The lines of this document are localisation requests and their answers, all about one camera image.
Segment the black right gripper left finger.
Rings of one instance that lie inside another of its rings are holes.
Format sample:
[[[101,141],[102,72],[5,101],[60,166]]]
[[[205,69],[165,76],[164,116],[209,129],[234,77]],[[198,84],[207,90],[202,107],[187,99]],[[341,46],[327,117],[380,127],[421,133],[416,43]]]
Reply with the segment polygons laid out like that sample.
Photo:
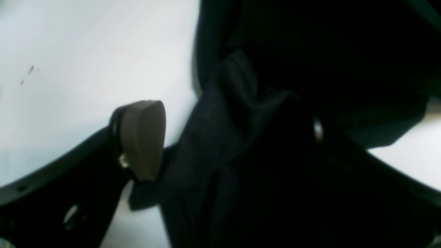
[[[153,182],[161,166],[161,101],[117,108],[73,150],[0,190],[2,248],[98,248],[130,180]]]

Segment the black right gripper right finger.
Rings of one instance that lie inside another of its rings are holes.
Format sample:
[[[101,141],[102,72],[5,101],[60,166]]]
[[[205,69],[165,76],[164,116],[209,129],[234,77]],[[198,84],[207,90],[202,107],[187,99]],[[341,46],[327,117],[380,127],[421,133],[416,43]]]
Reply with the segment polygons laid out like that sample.
[[[368,152],[391,145],[414,124],[361,120],[345,130],[314,119],[310,186],[318,212],[310,247],[440,247],[440,190]]]

